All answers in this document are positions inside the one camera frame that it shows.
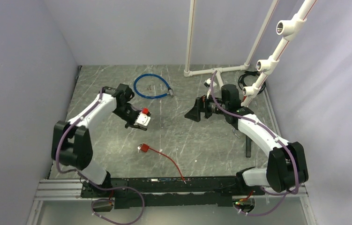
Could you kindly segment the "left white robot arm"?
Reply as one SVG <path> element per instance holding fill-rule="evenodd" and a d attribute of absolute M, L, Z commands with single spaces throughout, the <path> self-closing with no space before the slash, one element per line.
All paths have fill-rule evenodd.
<path fill-rule="evenodd" d="M 147 130 L 151 113 L 147 108 L 133 107 L 130 100 L 134 96 L 126 84 L 117 88 L 104 86 L 78 115 L 54 125 L 51 155 L 60 174 L 76 172 L 93 186 L 98 196 L 110 194 L 111 174 L 93 160 L 90 129 L 113 113 L 125 121 L 125 128 Z"/>

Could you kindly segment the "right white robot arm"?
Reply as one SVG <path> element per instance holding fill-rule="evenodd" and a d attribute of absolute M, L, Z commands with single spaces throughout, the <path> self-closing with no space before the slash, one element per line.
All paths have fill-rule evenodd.
<path fill-rule="evenodd" d="M 239 90 L 233 84 L 221 87 L 221 97 L 201 96 L 184 117 L 200 122 L 213 114 L 223 115 L 234 129 L 256 143 L 267 156 L 265 168 L 250 167 L 237 172 L 235 188 L 242 195 L 253 187 L 269 187 L 277 193 L 291 192 L 293 187 L 308 181 L 305 152 L 299 142 L 290 142 L 264 125 L 252 110 L 241 106 Z"/>

